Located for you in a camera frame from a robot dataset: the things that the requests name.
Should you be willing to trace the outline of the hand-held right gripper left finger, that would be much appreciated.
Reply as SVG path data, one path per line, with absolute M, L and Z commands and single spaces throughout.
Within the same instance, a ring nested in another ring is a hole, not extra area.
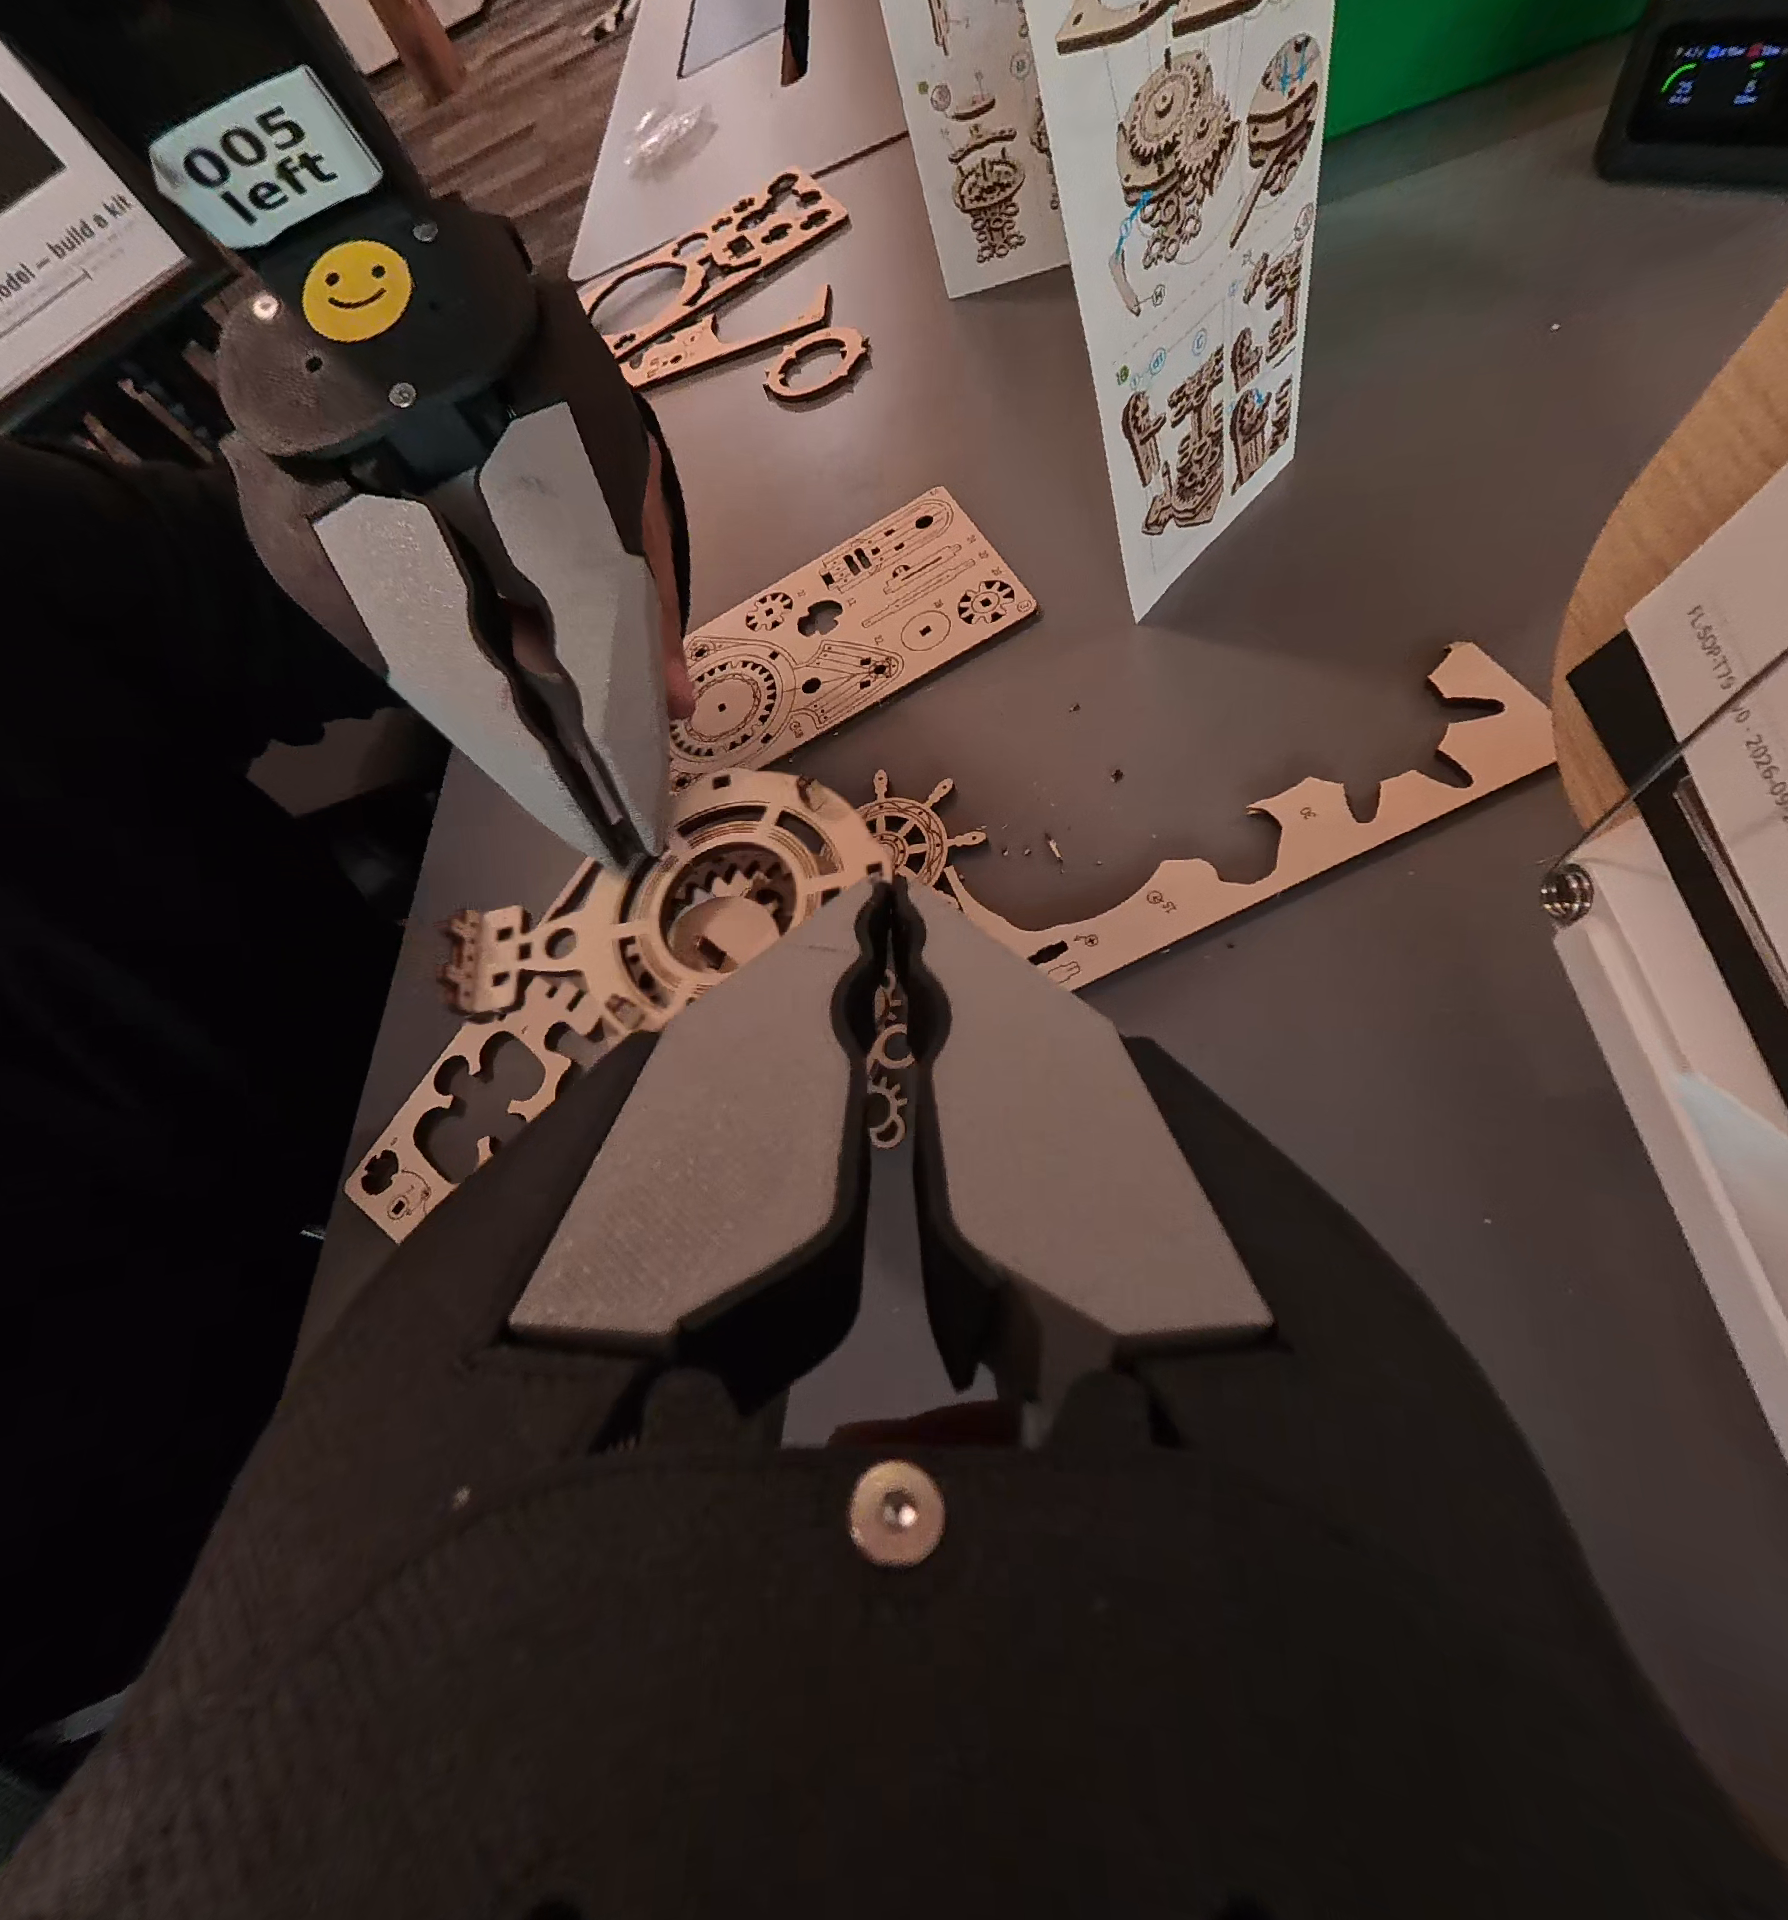
M 754 1411 L 859 1312 L 864 1055 L 895 892 L 840 892 L 671 1020 L 509 1329 L 712 1372 Z

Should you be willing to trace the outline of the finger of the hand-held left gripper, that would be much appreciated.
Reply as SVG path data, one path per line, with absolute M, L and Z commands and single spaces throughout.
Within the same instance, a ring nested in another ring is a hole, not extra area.
M 509 421 L 482 466 L 482 504 L 545 615 L 569 681 L 553 726 L 609 861 L 642 861 L 670 829 L 670 709 L 651 563 L 618 538 L 576 417 L 558 401 Z
M 527 726 L 506 672 L 482 649 L 469 573 L 445 520 L 422 501 L 354 493 L 315 518 L 315 540 L 376 645 L 389 685 L 579 855 L 636 863 L 633 827 L 608 839 L 594 826 Z

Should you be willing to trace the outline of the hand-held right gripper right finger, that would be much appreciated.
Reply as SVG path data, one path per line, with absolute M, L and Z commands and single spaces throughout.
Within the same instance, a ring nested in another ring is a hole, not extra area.
M 897 887 L 920 1270 L 956 1387 L 1052 1413 L 1136 1358 L 1265 1337 L 1273 1315 L 1116 1028 Z

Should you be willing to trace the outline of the round wooden gear model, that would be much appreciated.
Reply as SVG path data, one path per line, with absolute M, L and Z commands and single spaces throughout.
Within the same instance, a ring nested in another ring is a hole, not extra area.
M 627 883 L 594 957 L 594 995 L 654 1029 L 862 880 L 895 872 L 859 807 L 820 781 L 729 774 L 680 799 L 670 846 Z

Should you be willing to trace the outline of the wooden ring plate with tab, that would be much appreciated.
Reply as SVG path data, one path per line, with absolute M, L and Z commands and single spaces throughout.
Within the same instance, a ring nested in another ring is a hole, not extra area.
M 626 883 L 652 861 L 614 871 L 586 858 L 535 925 L 519 905 L 453 916 L 447 926 L 450 956 L 440 973 L 450 1004 L 465 1017 L 500 1017 L 519 1006 L 530 981 L 547 975 L 570 975 L 594 993 L 614 970 L 612 960 L 594 957 L 594 949 L 612 925 Z

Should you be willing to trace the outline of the wooden sheet with curved cutouts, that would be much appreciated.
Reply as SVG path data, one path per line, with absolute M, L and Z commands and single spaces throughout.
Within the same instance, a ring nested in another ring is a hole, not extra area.
M 792 166 L 576 292 L 626 381 L 636 389 L 654 386 L 747 352 L 784 348 L 825 327 L 829 285 L 822 285 L 813 305 L 792 321 L 747 340 L 722 337 L 716 315 L 849 220 L 850 211 L 836 197 Z M 648 317 L 619 330 L 605 327 L 601 305 L 648 274 L 676 278 L 677 284 Z

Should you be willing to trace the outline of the wooden sheet with engraved gears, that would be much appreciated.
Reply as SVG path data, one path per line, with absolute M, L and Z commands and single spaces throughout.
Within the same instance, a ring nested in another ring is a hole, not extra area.
M 952 491 L 923 491 L 687 635 L 671 786 L 764 768 L 1036 611 Z

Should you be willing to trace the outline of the long wavy wooden sheet strip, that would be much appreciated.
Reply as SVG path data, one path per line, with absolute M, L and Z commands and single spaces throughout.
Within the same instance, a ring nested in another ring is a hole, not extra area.
M 1469 782 L 1450 785 L 1407 769 L 1382 781 L 1366 819 L 1354 813 L 1336 781 L 1306 778 L 1250 802 L 1253 813 L 1279 827 L 1273 869 L 1261 880 L 1229 881 L 1203 857 L 1170 857 L 1113 909 L 1045 928 L 1009 925 L 974 897 L 954 867 L 945 869 L 945 881 L 977 925 L 1052 985 L 1068 991 L 1087 986 L 1553 766 L 1549 706 L 1476 645 L 1450 645 L 1428 681 L 1450 706 L 1485 706 L 1481 714 L 1451 721 L 1438 746 Z

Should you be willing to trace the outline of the wooden ship wheel part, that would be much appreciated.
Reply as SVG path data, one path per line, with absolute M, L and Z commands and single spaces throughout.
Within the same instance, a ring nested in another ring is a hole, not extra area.
M 872 792 L 859 802 L 859 821 L 878 839 L 897 877 L 939 890 L 958 852 L 989 842 L 985 827 L 956 827 L 945 818 L 954 797 L 954 778 L 932 781 L 925 792 L 906 795 L 895 788 L 885 768 L 878 768 Z

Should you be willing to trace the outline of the white framed sign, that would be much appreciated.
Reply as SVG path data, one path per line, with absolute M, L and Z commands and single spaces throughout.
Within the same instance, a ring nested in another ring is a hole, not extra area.
M 0 411 L 195 266 L 108 146 L 0 38 Z

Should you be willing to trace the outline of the folded assembly leaflet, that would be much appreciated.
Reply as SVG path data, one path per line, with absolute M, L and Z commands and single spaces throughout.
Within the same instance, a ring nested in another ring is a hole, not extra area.
M 1134 618 L 1294 453 L 1330 2 L 881 2 L 952 298 L 1068 270 Z

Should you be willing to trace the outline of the white printed instruction sheet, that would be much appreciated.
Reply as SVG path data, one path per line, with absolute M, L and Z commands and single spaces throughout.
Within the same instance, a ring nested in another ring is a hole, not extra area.
M 1788 972 L 1788 471 L 1628 618 L 1672 732 L 1686 735 L 1724 695 L 1722 719 L 1686 768 L 1745 897 Z

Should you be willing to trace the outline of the instruction sheet on stand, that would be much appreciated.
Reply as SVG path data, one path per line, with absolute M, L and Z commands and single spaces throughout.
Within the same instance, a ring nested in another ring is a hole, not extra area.
M 1788 1460 L 1788 1108 L 1639 813 L 1641 792 L 1675 762 L 1686 768 L 1730 698 L 1622 785 L 1567 684 L 1783 471 L 1788 290 L 1629 486 L 1563 614 L 1553 717 L 1581 829 L 1543 892 L 1554 956 Z M 1786 662 L 1788 649 L 1747 688 Z

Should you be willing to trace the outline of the green plastic bin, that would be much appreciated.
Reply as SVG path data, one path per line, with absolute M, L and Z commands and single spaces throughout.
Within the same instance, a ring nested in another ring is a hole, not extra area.
M 1643 7 L 1643 2 L 1339 2 L 1325 131 L 1356 131 L 1628 32 Z

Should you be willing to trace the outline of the black device with screen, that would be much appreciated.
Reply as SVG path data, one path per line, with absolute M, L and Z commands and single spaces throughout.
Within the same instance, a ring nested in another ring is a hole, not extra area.
M 1603 178 L 1788 185 L 1788 2 L 1650 2 L 1594 166 Z

